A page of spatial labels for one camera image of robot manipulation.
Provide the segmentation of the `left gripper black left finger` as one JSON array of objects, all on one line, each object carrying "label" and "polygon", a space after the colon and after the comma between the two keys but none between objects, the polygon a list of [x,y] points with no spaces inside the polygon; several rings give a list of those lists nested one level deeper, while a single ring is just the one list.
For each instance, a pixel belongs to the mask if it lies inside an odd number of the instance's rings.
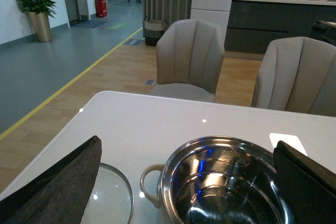
[{"label": "left gripper black left finger", "polygon": [[1,223],[81,223],[101,161],[93,136],[1,200]]}]

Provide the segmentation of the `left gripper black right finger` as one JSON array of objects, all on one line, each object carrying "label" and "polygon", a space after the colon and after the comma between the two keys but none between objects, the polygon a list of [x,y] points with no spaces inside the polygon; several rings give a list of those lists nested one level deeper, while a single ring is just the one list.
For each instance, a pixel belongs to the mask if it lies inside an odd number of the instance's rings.
[{"label": "left gripper black right finger", "polygon": [[284,141],[273,152],[281,194],[297,223],[335,223],[335,173]]}]

